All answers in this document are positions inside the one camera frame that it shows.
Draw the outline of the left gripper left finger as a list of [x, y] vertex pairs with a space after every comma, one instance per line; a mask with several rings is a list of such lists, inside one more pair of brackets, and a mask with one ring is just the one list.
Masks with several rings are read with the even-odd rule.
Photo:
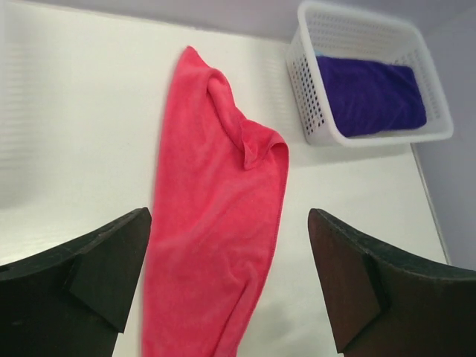
[[2, 356], [111, 356], [149, 242], [134, 209], [76, 239], [1, 267]]

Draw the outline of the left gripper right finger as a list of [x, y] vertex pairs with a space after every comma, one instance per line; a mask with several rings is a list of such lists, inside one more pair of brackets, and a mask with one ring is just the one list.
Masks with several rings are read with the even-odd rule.
[[473, 356], [475, 273], [411, 254], [321, 209], [309, 240], [345, 356]]

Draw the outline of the pink towel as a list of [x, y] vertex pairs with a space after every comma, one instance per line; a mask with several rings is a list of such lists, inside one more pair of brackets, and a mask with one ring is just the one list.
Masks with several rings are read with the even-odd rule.
[[144, 272], [144, 356], [235, 356], [277, 245], [289, 148], [192, 48], [161, 128]]

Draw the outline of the purple towel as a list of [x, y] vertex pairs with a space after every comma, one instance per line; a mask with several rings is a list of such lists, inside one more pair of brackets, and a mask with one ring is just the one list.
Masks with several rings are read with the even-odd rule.
[[427, 123], [412, 68], [316, 57], [338, 131], [346, 138], [418, 129]]

